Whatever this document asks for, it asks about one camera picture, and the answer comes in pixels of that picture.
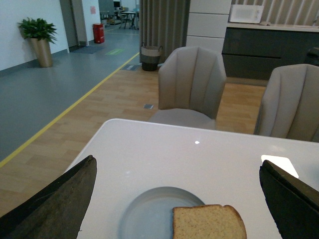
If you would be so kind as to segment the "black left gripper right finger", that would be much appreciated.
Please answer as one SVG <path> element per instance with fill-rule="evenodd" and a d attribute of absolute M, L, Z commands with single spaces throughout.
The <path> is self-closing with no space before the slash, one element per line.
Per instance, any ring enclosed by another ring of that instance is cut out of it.
<path fill-rule="evenodd" d="M 283 239 L 319 237 L 319 192 L 265 160 L 259 179 L 268 209 Z"/>

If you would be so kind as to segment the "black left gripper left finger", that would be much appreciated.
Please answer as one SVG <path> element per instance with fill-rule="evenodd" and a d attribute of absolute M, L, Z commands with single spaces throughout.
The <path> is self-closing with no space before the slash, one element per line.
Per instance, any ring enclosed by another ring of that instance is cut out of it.
<path fill-rule="evenodd" d="M 0 219 L 2 239 L 75 239 L 97 175 L 89 155 Z"/>

